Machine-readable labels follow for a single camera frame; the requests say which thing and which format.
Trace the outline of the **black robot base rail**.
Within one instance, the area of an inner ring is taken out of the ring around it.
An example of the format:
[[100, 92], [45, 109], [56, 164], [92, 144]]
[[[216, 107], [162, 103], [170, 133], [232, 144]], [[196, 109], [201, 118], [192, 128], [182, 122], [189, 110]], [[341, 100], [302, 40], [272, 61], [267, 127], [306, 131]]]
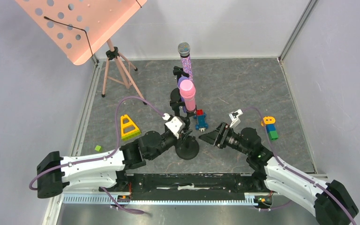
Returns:
[[257, 176], [242, 173], [134, 173], [107, 189], [133, 201], [243, 200], [245, 193], [273, 195]]

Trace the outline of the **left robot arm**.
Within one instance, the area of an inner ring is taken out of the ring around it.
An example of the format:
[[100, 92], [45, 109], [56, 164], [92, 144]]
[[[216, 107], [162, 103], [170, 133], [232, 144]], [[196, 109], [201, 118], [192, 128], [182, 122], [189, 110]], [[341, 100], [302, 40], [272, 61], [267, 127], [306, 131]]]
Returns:
[[178, 157], [191, 160], [199, 153], [199, 144], [189, 132], [176, 137], [169, 129], [159, 134], [149, 131], [116, 151], [82, 157], [62, 157], [50, 152], [37, 166], [37, 197], [51, 198], [64, 190], [128, 187], [125, 171], [146, 165], [171, 147]]

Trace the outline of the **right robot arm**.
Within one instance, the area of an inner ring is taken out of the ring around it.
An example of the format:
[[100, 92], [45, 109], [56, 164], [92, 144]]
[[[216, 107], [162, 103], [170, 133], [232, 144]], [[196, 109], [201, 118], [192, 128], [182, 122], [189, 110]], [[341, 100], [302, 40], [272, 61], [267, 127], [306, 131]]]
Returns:
[[237, 134], [222, 122], [199, 139], [220, 149], [229, 147], [245, 154], [246, 162], [254, 170], [255, 190], [268, 189], [287, 197], [309, 211], [321, 225], [354, 224], [359, 209], [341, 182], [326, 182], [287, 164], [262, 144], [255, 129], [246, 127]]

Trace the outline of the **pink toy microphone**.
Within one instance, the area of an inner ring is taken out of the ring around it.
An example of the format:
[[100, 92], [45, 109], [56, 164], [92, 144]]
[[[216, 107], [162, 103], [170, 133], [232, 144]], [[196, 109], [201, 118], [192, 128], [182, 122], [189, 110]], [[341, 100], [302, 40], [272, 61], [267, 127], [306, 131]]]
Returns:
[[180, 95], [185, 102], [185, 107], [188, 112], [193, 112], [196, 110], [196, 102], [195, 102], [195, 95], [196, 95], [196, 88], [194, 83], [189, 80], [183, 80], [179, 86]]

